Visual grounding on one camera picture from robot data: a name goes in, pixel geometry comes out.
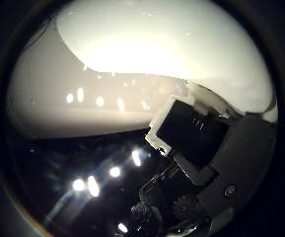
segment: small light spot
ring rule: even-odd
[[[87,186],[93,197],[98,197],[100,195],[101,189],[94,176],[88,178]]]
[[[105,104],[105,100],[103,97],[99,96],[96,98],[96,105],[98,107],[102,107]]]
[[[112,177],[116,178],[116,177],[119,177],[121,175],[121,170],[119,167],[114,166],[109,170],[109,173]]]
[[[134,150],[131,153],[133,162],[136,166],[141,166],[140,152],[138,150]]]
[[[73,190],[75,191],[83,191],[85,188],[85,183],[81,179],[77,179],[72,184]]]
[[[142,108],[144,111],[150,111],[151,110],[151,107],[145,101],[142,101],[141,104],[142,104]]]
[[[119,110],[120,110],[120,111],[124,111],[125,106],[124,106],[123,99],[118,98],[116,102],[117,102],[117,104],[118,104],[118,108],[119,108]]]
[[[118,224],[118,229],[123,232],[123,233],[127,233],[128,232],[128,228],[123,224],[123,223],[119,223]]]
[[[68,104],[71,104],[71,103],[73,103],[73,101],[74,101],[74,96],[73,96],[73,94],[72,94],[72,93],[67,94],[67,96],[66,96],[66,102],[67,102]]]
[[[82,87],[77,89],[77,100],[80,103],[84,102],[84,89]]]

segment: white curved surface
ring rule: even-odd
[[[192,80],[239,113],[262,113],[272,88],[245,30],[206,0],[80,0],[58,16],[60,35],[88,67]]]
[[[252,40],[205,0],[78,0],[41,32],[20,56],[7,95],[13,123],[32,138],[147,127],[170,95],[187,96],[183,79],[241,114],[262,113],[271,101]]]
[[[98,73],[66,47],[51,22],[20,56],[7,95],[13,124],[32,138],[90,136],[141,129],[184,80]]]

